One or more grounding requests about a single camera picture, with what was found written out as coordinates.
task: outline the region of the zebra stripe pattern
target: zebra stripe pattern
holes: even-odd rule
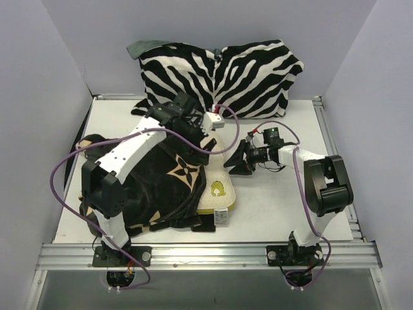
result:
[[[139,62],[147,96],[132,111],[139,115],[183,91],[205,110],[218,103],[239,118],[283,116],[288,90],[304,68],[281,40],[229,46],[220,53],[171,43],[143,53]]]

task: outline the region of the white wall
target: white wall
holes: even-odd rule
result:
[[[378,0],[325,95],[395,309],[413,304],[413,2]]]
[[[324,94],[376,0],[43,0],[93,94],[143,92],[126,46],[282,39],[304,62],[290,98]]]
[[[0,42],[0,309],[18,310],[59,218],[48,175],[92,98],[40,0],[0,2]]]

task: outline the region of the white tag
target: white tag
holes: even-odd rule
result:
[[[228,208],[214,209],[214,224],[218,227],[228,226]]]

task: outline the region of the pillow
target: pillow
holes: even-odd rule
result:
[[[141,65],[147,96],[133,114],[143,115],[155,102],[172,101],[183,91],[205,110],[219,103],[231,107],[239,118],[283,116],[288,90],[304,68],[281,40],[214,51],[155,42],[148,46],[148,41],[138,41],[128,47]],[[230,116],[228,111],[222,115]]]

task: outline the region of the yellow logo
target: yellow logo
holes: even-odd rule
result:
[[[213,197],[215,197],[215,196],[220,197],[220,196],[225,196],[226,195],[226,192],[224,191],[224,185],[222,185],[222,183],[220,181],[215,181],[211,184],[211,195]]]

